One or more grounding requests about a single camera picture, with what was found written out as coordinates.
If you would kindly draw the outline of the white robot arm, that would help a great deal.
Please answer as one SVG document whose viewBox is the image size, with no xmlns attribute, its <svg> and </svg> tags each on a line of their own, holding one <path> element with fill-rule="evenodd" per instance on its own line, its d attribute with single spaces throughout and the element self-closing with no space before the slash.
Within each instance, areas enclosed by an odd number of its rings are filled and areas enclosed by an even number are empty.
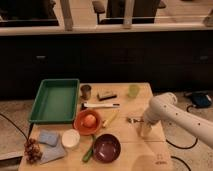
<svg viewBox="0 0 213 171">
<path fill-rule="evenodd" d="M 171 92 L 152 97 L 143 113 L 143 121 L 152 126 L 169 119 L 213 149 L 213 122 L 178 108 L 177 102 Z"/>
</svg>

